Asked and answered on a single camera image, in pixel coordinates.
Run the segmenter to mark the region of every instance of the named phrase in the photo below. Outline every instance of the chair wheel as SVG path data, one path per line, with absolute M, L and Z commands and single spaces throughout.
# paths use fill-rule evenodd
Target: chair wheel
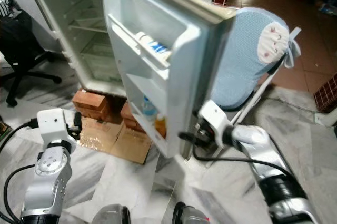
M 58 76 L 56 76 L 56 77 L 53 79 L 53 81 L 54 81 L 54 83 L 57 83 L 57 84 L 59 84 L 59 83 L 62 83 L 62 78 L 61 78 L 61 77 L 58 77 Z
M 6 99 L 6 103 L 11 106 L 11 107 L 15 107 L 17 106 L 17 101 L 15 99 Z

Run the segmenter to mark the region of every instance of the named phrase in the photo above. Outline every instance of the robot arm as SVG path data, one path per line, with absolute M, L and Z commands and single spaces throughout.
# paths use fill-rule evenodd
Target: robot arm
M 200 109 L 199 118 L 212 129 L 219 147 L 232 145 L 249 159 L 276 164 L 292 173 L 264 129 L 258 126 L 233 126 L 226 114 L 211 100 Z M 266 199 L 273 223 L 320 223 L 295 176 L 286 176 L 279 169 L 259 163 L 251 163 L 251 169 Z
M 62 212 L 65 187 L 72 175 L 70 154 L 82 130 L 81 114 L 76 113 L 75 127 L 65 123 L 62 109 L 40 111 L 38 125 L 44 140 L 44 152 L 34 167 L 34 178 L 29 185 L 21 223 L 58 223 Z

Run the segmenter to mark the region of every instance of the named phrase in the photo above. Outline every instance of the orange bottle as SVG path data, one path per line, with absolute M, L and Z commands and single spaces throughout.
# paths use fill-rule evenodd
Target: orange bottle
M 166 137 L 166 121 L 165 117 L 160 113 L 157 114 L 154 121 L 154 128 L 156 128 L 157 132 L 160 133 L 163 138 Z

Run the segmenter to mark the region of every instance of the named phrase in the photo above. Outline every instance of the chair base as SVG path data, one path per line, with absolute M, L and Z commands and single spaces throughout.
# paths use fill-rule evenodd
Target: chair base
M 62 82 L 62 79 L 56 75 L 48 75 L 48 74 L 29 72 L 29 71 L 24 72 L 24 73 L 13 72 L 11 74 L 1 76 L 0 82 L 3 82 L 3 81 L 6 81 L 8 79 L 15 77 L 14 82 L 11 86 L 11 89 L 9 90 L 9 94 L 6 99 L 6 103 L 11 107 L 14 107 L 17 105 L 17 101 L 15 100 L 15 93 L 20 84 L 22 77 L 24 76 L 33 76 L 33 77 L 38 77 L 38 78 L 50 79 L 50 80 L 53 80 L 53 82 L 56 84 L 59 84 Z

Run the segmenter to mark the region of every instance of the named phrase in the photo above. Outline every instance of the marble floor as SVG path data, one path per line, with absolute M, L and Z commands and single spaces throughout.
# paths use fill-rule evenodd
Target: marble floor
M 64 61 L 45 63 L 40 70 L 63 78 L 60 85 L 24 79 L 18 106 L 4 102 L 10 82 L 1 87 L 0 115 L 16 127 L 40 110 L 60 107 L 71 122 L 71 97 L 79 88 L 74 72 Z M 265 128 L 275 138 L 310 196 L 322 223 L 337 219 L 337 138 L 332 128 L 313 122 L 313 113 L 267 99 L 278 98 L 315 111 L 310 94 L 271 87 L 247 116 L 245 123 Z M 38 129 L 20 130 L 0 155 L 0 184 L 15 169 L 35 162 L 42 149 Z M 242 154 L 229 149 L 227 157 Z M 73 175 L 66 188 L 60 223 L 90 223 L 103 206 L 120 203 L 131 212 L 132 223 L 171 223 L 178 201 L 200 210 L 211 223 L 270 224 L 263 196 L 245 163 L 217 162 L 210 168 L 194 158 L 166 159 L 153 145 L 144 165 L 78 146 L 71 155 Z M 32 171 L 13 178 L 9 204 L 19 215 Z M 0 210 L 5 212 L 3 202 Z

